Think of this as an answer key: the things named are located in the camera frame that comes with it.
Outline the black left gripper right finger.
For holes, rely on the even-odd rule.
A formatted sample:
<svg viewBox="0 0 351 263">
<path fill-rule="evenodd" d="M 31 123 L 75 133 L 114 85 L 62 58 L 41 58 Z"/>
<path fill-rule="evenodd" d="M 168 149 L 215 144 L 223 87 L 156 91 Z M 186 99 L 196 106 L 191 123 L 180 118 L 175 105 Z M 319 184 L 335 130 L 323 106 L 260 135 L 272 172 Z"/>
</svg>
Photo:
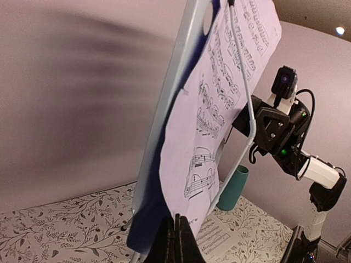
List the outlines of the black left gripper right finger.
<svg viewBox="0 0 351 263">
<path fill-rule="evenodd" d="M 185 216 L 175 215 L 175 262 L 205 263 Z"/>
</svg>

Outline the white sheet music page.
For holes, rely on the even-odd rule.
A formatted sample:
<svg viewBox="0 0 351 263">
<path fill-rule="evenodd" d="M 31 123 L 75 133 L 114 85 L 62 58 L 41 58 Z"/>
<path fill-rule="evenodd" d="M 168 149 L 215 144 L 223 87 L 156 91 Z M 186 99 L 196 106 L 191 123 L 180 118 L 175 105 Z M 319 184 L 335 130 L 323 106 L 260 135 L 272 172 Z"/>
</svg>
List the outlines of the white sheet music page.
<svg viewBox="0 0 351 263">
<path fill-rule="evenodd" d="M 208 216 L 198 232 L 196 241 L 202 255 L 210 259 L 225 253 L 231 245 L 232 234 L 219 219 Z"/>
</svg>

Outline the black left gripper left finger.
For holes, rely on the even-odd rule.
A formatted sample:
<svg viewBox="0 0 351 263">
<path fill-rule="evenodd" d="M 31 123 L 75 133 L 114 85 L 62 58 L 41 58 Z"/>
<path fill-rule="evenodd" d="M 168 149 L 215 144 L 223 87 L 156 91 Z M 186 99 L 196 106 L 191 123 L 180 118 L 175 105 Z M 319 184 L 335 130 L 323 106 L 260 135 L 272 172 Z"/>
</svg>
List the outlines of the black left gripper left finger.
<svg viewBox="0 0 351 263">
<path fill-rule="evenodd" d="M 160 223 L 154 242 L 144 262 L 175 262 L 174 244 L 174 221 L 170 217 L 165 217 Z"/>
</svg>

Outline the light blue music stand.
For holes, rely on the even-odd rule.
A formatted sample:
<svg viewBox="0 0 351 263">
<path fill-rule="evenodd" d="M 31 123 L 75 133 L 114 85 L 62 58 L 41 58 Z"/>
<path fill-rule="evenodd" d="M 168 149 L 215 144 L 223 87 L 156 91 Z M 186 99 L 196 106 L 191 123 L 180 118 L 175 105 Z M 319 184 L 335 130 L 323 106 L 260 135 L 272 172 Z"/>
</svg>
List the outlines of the light blue music stand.
<svg viewBox="0 0 351 263">
<path fill-rule="evenodd" d="M 146 255 L 162 220 L 183 217 L 195 237 L 219 195 L 218 152 L 249 100 L 245 42 L 234 1 L 221 1 L 199 60 L 179 90 L 161 134 L 161 149 L 134 194 L 127 245 Z"/>
</svg>

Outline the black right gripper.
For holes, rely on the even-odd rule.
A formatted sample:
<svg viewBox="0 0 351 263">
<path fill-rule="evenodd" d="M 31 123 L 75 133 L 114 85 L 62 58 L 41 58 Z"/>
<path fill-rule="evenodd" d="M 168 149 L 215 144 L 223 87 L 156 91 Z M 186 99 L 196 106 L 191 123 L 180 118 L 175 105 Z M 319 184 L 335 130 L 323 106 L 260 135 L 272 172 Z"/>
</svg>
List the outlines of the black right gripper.
<svg viewBox="0 0 351 263">
<path fill-rule="evenodd" d="M 252 95 L 253 115 L 256 124 L 254 143 L 263 152 L 276 154 L 279 140 L 290 124 L 289 115 L 268 105 L 262 99 Z"/>
</svg>

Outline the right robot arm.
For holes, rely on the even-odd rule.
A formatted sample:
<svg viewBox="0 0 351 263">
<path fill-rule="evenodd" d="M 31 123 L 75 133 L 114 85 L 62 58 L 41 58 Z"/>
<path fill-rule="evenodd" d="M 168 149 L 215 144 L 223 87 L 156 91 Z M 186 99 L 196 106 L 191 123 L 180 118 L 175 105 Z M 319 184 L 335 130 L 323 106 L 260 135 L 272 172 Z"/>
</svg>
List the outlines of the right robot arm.
<svg viewBox="0 0 351 263">
<path fill-rule="evenodd" d="M 256 96 L 252 96 L 252 105 L 257 131 L 249 150 L 249 162 L 255 164 L 256 153 L 270 154 L 284 173 L 313 182 L 306 222 L 294 228 L 281 262 L 315 262 L 327 213 L 346 185 L 345 172 L 302 150 L 314 111 L 300 100 L 289 103 L 286 113 Z"/>
</svg>

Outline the purple sheet music page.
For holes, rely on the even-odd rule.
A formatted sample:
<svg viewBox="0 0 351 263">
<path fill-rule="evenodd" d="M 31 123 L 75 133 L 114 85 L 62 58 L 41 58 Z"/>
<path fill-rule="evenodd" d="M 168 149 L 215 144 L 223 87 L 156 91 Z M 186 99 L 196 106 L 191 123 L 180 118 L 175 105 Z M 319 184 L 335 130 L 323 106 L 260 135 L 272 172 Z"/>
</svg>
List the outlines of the purple sheet music page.
<svg viewBox="0 0 351 263">
<path fill-rule="evenodd" d="M 219 191 L 220 143 L 247 103 L 281 38 L 273 1 L 227 1 L 166 125 L 159 168 L 172 216 L 197 234 Z"/>
</svg>

